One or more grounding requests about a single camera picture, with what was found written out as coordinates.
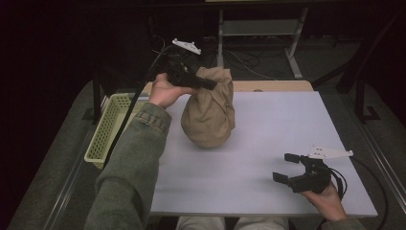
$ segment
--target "metal frame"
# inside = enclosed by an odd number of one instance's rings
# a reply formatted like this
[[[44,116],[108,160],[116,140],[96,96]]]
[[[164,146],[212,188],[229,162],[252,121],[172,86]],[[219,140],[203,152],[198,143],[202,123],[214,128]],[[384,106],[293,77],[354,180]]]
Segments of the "metal frame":
[[[267,20],[263,21],[261,27],[258,30],[253,28],[246,28],[244,32],[244,25],[249,23],[258,23],[258,21],[224,21],[223,10],[219,11],[218,19],[218,53],[217,53],[217,66],[224,66],[223,59],[223,36],[231,35],[293,35],[292,45],[285,50],[287,60],[290,68],[296,80],[301,80],[303,75],[299,69],[299,65],[294,57],[296,47],[298,46],[299,39],[301,37],[302,29],[305,24],[305,18],[307,16],[308,8],[303,8],[301,16],[298,20]],[[289,27],[294,26],[294,29],[290,31]]]
[[[62,216],[66,210],[66,207],[69,204],[70,198],[78,184],[81,170],[84,164],[83,155],[86,153],[86,149],[89,146],[89,143],[93,137],[95,129],[96,129],[95,126],[91,126],[90,129],[88,130],[86,137],[84,138],[84,141],[80,146],[77,159],[75,160],[75,163],[71,171],[69,172],[69,175],[66,178],[62,189],[60,190],[59,194],[56,197],[54,207],[43,227],[44,230],[57,229],[62,219]]]

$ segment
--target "leg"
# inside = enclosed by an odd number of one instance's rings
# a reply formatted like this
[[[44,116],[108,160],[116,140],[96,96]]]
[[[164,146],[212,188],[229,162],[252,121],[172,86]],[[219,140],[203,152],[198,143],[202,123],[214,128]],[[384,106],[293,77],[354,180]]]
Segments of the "leg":
[[[180,217],[176,230],[225,230],[223,217]]]
[[[302,33],[302,28],[304,27],[305,24],[305,17],[307,15],[308,8],[303,8],[301,17],[298,20],[298,23],[296,25],[295,33],[293,36],[293,43],[290,46],[289,49],[285,51],[287,60],[289,61],[290,68],[292,69],[293,75],[295,79],[300,80],[303,78],[301,70],[299,69],[298,63],[296,62],[296,59],[294,57],[295,51],[296,51],[296,46],[299,43],[299,39],[301,37]]]
[[[289,224],[287,218],[240,218],[235,230],[287,230]]]
[[[218,54],[217,54],[217,67],[224,67],[223,59],[223,10],[220,10],[218,20]]]

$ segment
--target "pants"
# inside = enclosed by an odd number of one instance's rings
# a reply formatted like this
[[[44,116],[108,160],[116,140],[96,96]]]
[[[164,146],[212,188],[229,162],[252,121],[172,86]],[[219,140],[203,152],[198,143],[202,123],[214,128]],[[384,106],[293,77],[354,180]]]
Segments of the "pants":
[[[180,217],[176,230],[225,230],[223,217]],[[235,230],[287,230],[287,218],[240,218]]]

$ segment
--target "plastic basket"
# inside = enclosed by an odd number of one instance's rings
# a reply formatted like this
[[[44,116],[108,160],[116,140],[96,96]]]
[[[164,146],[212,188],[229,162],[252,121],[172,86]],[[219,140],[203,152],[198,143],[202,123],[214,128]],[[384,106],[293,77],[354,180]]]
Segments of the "plastic basket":
[[[138,99],[125,128],[146,102],[147,98]],[[107,106],[101,115],[101,120],[99,121],[95,134],[93,135],[92,141],[84,155],[84,160],[86,162],[93,163],[100,170],[103,168],[105,157],[120,126],[122,125],[130,104],[130,95],[127,93],[113,94],[110,96]]]

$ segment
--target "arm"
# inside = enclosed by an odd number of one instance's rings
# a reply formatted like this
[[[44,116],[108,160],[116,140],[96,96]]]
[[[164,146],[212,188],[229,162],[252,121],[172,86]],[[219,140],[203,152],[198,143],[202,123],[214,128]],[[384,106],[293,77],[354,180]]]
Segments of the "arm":
[[[358,219],[347,217],[346,211],[338,196],[337,189],[332,182],[330,182],[328,187],[319,195],[311,191],[302,192],[301,195],[306,197],[327,220],[327,222],[323,224],[324,230],[365,229]]]
[[[190,88],[174,87],[158,75],[146,103],[122,134],[96,181],[97,196],[85,229],[144,229],[171,117],[165,108]]]

